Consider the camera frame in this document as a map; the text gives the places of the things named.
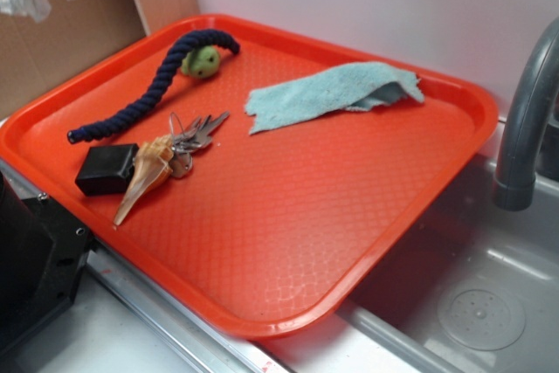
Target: navy rope toy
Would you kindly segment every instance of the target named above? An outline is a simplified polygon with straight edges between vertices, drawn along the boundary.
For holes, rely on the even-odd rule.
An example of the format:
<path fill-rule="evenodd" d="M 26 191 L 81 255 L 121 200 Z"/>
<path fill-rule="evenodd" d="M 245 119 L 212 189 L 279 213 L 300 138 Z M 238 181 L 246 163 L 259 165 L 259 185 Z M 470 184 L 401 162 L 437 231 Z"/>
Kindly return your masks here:
<path fill-rule="evenodd" d="M 186 55 L 207 45 L 217 45 L 238 54 L 240 45 L 227 32 L 219 30 L 191 31 L 180 37 L 167 52 L 167 56 L 157 69 L 148 91 L 135 102 L 132 102 L 114 116 L 103 121 L 86 124 L 68 132 L 71 144 L 100 140 L 120 133 L 132 126 L 141 117 L 155 108 L 175 77 L 176 71 L 183 63 Z"/>

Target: tray rim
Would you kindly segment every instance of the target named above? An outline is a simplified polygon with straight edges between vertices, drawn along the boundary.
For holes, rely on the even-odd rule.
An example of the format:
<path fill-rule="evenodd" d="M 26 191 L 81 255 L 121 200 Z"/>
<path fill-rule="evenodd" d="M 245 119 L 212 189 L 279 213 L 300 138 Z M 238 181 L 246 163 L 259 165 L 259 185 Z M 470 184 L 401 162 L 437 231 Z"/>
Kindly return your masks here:
<path fill-rule="evenodd" d="M 41 190 L 44 190 L 61 202 L 80 220 L 88 220 L 89 223 L 87 225 L 92 229 L 92 231 L 105 230 L 106 226 L 102 224 L 101 221 L 96 221 L 97 217 L 95 212 L 80 205 L 80 203 L 75 203 L 74 200 L 67 197 L 64 188 L 61 188 L 56 183 L 43 176 L 39 169 L 34 168 L 22 156 L 17 154 L 14 146 L 17 145 L 18 135 L 21 135 L 22 131 L 25 131 L 25 129 L 32 124 L 31 121 L 33 121 L 34 117 L 39 117 L 41 120 L 44 119 L 47 116 L 44 109 L 52 109 L 53 107 L 55 109 L 60 109 L 64 105 L 67 105 L 72 98 L 77 97 L 79 95 L 79 91 L 83 90 L 84 86 L 98 86 L 100 82 L 93 76 L 94 74 L 107 72 L 107 70 L 110 71 L 109 74 L 118 74 L 121 70 L 119 68 L 119 64 L 124 59 L 127 59 L 130 54 L 135 54 L 140 57 L 142 51 L 154 48 L 153 43 L 158 43 L 159 45 L 170 45 L 177 38 L 177 34 L 182 34 L 185 31 L 211 27 L 234 32 L 236 29 L 246 28 L 247 25 L 250 26 L 252 31 L 258 33 L 260 42 L 265 41 L 266 38 L 285 38 L 291 43 L 288 44 L 287 48 L 292 49 L 293 52 L 297 53 L 300 53 L 300 47 L 302 45 L 311 45 L 313 47 L 311 49 L 311 53 L 315 54 L 315 52 L 321 52 L 321 61 L 331 61 L 332 66 L 334 66 L 336 62 L 340 64 L 350 60 L 378 60 L 415 72 L 419 76 L 429 77 L 429 79 L 433 80 L 440 80 L 447 85 L 452 84 L 459 86 L 460 88 L 468 91 L 472 98 L 472 107 L 476 107 L 476 109 L 480 111 L 478 114 L 468 113 L 473 120 L 475 117 L 475 121 L 473 121 L 475 126 L 474 135 L 470 138 L 467 146 L 462 148 L 460 153 L 453 157 L 452 162 L 446 165 L 437 176 L 430 180 L 430 185 L 433 183 L 443 185 L 438 193 L 433 194 L 431 189 L 425 189 L 421 191 L 421 193 L 413 200 L 413 203 L 420 200 L 423 203 L 428 203 L 427 205 L 429 205 L 442 191 L 444 186 L 446 186 L 462 170 L 462 168 L 475 155 L 478 149 L 490 137 L 496 128 L 498 121 L 498 109 L 496 103 L 485 89 L 474 85 L 471 82 L 430 71 L 422 67 L 405 64 L 393 59 L 379 57 L 367 52 L 360 52 L 347 47 L 294 34 L 289 31 L 283 31 L 268 25 L 254 23 L 238 17 L 231 17 L 222 14 L 207 14 L 187 17 L 164 27 L 158 32 L 143 38 L 120 52 L 117 52 L 115 55 L 102 60 L 99 64 L 91 67 L 85 72 L 82 72 L 74 78 L 69 79 L 67 82 L 52 89 L 49 93 L 46 93 L 45 95 L 30 102 L 27 106 L 16 111 L 0 127 L 0 157 L 2 157 L 16 170 L 21 172 Z M 400 217 L 397 218 L 396 222 L 389 226 L 387 231 L 399 232 L 399 234 L 397 234 L 397 239 L 399 239 L 405 233 L 406 229 L 413 223 L 414 219 L 417 218 L 417 216 L 415 216 L 416 213 L 416 206 L 408 206 Z M 280 319 L 276 322 L 248 321 L 238 318 L 231 312 L 224 312 L 224 308 L 213 300 L 207 301 L 208 304 L 206 307 L 193 307 L 193 310 L 195 310 L 204 319 L 207 319 L 210 323 L 214 324 L 218 328 L 221 328 L 227 333 L 240 335 L 249 339 L 277 337 L 292 333 L 297 329 L 304 328 L 305 326 L 318 321 L 335 310 L 335 308 L 355 287 L 356 283 L 362 279 L 362 277 L 364 277 L 374 267 L 375 262 L 377 262 L 388 251 L 388 249 L 390 249 L 389 246 L 385 246 L 383 244 L 383 241 L 388 240 L 388 236 L 393 238 L 393 235 L 387 234 L 387 231 L 381 235 L 379 242 L 375 243 L 374 247 L 377 248 L 376 250 L 369 249 L 363 257 L 359 258 L 354 265 L 352 265 L 349 269 L 352 275 L 346 275 L 334 283 L 334 285 L 324 296 L 322 296 L 320 300 L 316 302 L 316 304 L 303 313 L 285 319 Z M 102 239 L 101 242 L 107 244 L 110 249 L 113 249 L 141 271 L 146 273 L 149 278 L 156 281 L 160 286 L 177 297 L 183 304 L 188 305 L 185 301 L 192 298 L 200 299 L 201 297 L 204 297 L 205 300 L 209 299 L 205 294 L 197 289 L 196 285 L 192 285 L 190 283 L 190 290 L 178 293 L 177 290 L 184 289 L 185 280 L 172 273 L 162 264 L 161 261 L 155 259 L 149 254 L 146 254 L 140 247 L 134 245 L 131 246 L 131 244 L 124 239 L 125 238 L 120 235 L 114 235 L 110 242 L 107 242 L 104 239 Z M 138 266 L 136 263 L 139 260 L 141 260 L 142 266 Z"/>

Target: conch shell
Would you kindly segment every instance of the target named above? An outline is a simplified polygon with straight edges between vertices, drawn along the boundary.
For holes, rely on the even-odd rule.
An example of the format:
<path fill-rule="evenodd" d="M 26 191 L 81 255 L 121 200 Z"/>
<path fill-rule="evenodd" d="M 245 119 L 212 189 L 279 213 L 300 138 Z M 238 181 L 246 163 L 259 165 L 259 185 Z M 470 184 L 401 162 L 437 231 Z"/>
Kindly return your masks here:
<path fill-rule="evenodd" d="M 157 137 L 152 142 L 142 144 L 136 154 L 134 176 L 116 211 L 114 224 L 120 225 L 140 197 L 169 178 L 173 172 L 169 166 L 169 161 L 174 155 L 171 145 L 170 135 Z"/>

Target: stainless steel sink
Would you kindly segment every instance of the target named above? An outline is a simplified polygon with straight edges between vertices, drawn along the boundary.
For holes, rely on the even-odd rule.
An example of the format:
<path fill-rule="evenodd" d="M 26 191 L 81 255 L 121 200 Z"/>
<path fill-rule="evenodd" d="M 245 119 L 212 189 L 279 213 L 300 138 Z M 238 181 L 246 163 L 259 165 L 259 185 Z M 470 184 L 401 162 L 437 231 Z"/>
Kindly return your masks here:
<path fill-rule="evenodd" d="M 413 349 L 407 358 L 468 373 L 557 371 L 559 184 L 539 178 L 531 207 L 503 211 L 491 202 L 493 171 L 476 156 L 352 293 L 358 310 L 347 313 L 354 323 L 355 312 L 372 314 L 360 316 L 394 348 Z"/>

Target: microfiber towel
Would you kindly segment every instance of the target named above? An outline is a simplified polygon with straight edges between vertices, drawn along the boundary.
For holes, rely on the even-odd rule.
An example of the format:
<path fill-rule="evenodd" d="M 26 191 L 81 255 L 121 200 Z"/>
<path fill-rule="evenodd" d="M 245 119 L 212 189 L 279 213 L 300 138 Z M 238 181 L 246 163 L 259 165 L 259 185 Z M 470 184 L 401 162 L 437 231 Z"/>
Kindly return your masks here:
<path fill-rule="evenodd" d="M 349 63 L 305 78 L 254 89 L 245 111 L 256 115 L 250 134 L 312 120 L 345 109 L 370 111 L 410 96 L 422 103 L 424 96 L 413 72 L 380 62 Z"/>

